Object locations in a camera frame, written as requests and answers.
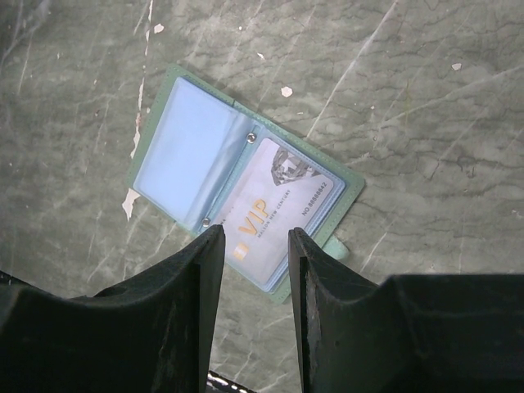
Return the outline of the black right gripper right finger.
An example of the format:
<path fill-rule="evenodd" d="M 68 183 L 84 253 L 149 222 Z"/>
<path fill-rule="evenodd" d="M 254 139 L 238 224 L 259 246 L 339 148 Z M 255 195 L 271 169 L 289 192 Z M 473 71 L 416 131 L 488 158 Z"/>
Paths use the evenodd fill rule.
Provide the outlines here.
<path fill-rule="evenodd" d="M 306 233 L 288 235 L 304 392 L 520 392 L 520 274 L 370 282 Z"/>

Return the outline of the grey credit card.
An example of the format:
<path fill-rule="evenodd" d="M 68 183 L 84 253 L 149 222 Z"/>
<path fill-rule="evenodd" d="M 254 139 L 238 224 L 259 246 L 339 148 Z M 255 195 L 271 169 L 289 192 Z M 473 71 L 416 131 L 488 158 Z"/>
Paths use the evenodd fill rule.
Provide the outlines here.
<path fill-rule="evenodd" d="M 261 290 L 272 291 L 287 255 L 287 231 L 315 228 L 344 188 L 306 156 L 262 139 L 215 220 L 226 233 L 228 262 Z"/>

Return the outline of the green card holder wallet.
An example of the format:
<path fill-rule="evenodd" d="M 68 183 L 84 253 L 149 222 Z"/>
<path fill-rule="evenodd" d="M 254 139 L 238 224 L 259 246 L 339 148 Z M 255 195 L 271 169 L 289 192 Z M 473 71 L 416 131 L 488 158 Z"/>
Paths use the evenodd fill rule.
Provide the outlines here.
<path fill-rule="evenodd" d="M 334 232 L 362 192 L 364 179 L 179 65 L 167 70 L 147 122 L 135 138 L 129 188 L 194 236 L 216 224 L 224 229 L 215 221 L 217 214 L 264 138 L 290 147 L 344 182 L 343 192 L 323 219 L 315 228 L 303 229 L 331 257 L 345 258 L 349 251 Z M 278 280 L 272 291 L 259 288 L 276 303 L 291 292 L 289 230 Z M 226 258 L 226 243 L 225 260 L 235 269 Z"/>

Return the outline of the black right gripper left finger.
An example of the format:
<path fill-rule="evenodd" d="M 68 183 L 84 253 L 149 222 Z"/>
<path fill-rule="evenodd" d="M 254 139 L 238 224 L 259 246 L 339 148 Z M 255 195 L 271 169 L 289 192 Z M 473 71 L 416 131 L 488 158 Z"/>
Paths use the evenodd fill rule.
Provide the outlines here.
<path fill-rule="evenodd" d="M 224 252 L 214 225 L 95 296 L 3 283 L 2 391 L 205 391 Z"/>

